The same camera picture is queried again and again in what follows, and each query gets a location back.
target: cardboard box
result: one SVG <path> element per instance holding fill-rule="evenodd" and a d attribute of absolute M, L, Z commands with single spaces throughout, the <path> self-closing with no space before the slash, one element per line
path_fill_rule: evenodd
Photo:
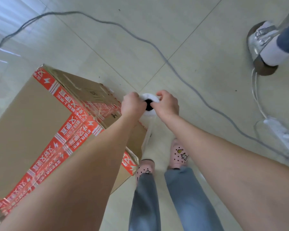
<path fill-rule="evenodd" d="M 46 65 L 35 71 L 0 118 L 0 198 L 6 212 L 120 116 L 120 102 L 102 84 Z M 112 191 L 132 175 L 145 136 L 138 123 Z"/>

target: pink shoe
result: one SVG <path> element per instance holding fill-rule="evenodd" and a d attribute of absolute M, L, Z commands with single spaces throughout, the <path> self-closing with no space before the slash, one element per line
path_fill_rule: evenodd
<path fill-rule="evenodd" d="M 136 183 L 138 183 L 139 177 L 143 174 L 154 174 L 155 172 L 155 163 L 151 159 L 143 159 L 140 161 L 140 164 L 138 166 L 137 172 L 136 172 Z"/>
<path fill-rule="evenodd" d="M 170 148 L 169 168 L 181 168 L 182 165 L 186 166 L 188 156 L 189 154 L 184 150 L 182 144 L 177 139 L 174 139 Z"/>

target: white roll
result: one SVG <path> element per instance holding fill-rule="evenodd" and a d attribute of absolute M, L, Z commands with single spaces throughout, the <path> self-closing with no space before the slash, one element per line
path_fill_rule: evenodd
<path fill-rule="evenodd" d="M 153 94 L 150 94 L 150 93 L 142 94 L 142 95 L 140 95 L 139 97 L 140 97 L 140 99 L 142 99 L 142 100 L 144 100 L 144 101 L 145 101 L 145 100 L 151 100 L 151 101 L 156 102 L 156 103 L 159 102 L 159 98 L 158 98 L 157 96 L 153 95 Z M 156 115 L 156 112 L 155 112 L 154 109 L 152 109 L 152 110 L 150 110 L 150 111 L 147 111 L 147 110 L 146 110 L 143 115 L 144 115 L 144 116 L 155 116 L 155 115 Z"/>

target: white sock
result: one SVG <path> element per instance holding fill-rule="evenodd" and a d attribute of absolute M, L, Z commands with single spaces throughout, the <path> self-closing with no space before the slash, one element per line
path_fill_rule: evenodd
<path fill-rule="evenodd" d="M 261 27 L 258 28 L 265 28 L 272 26 L 273 24 L 269 21 L 266 21 Z M 262 36 L 267 37 L 271 34 L 274 34 L 277 32 L 277 30 L 271 31 L 268 34 Z M 280 65 L 282 62 L 284 62 L 288 56 L 289 53 L 286 53 L 285 51 L 281 50 L 277 45 L 277 38 L 279 35 L 275 36 L 261 51 L 260 56 L 262 60 L 269 66 L 277 66 Z"/>

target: hand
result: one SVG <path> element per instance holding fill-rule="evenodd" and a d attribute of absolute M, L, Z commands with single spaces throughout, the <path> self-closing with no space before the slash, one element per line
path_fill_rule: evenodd
<path fill-rule="evenodd" d="M 159 116 L 163 122 L 165 122 L 169 116 L 179 115 L 180 107 L 177 98 L 166 90 L 158 91 L 156 95 L 160 96 L 160 102 L 152 102 L 150 105 L 155 109 L 157 116 Z"/>
<path fill-rule="evenodd" d="M 138 121 L 144 114 L 147 104 L 139 98 L 137 92 L 131 92 L 123 97 L 121 105 L 122 116 Z"/>

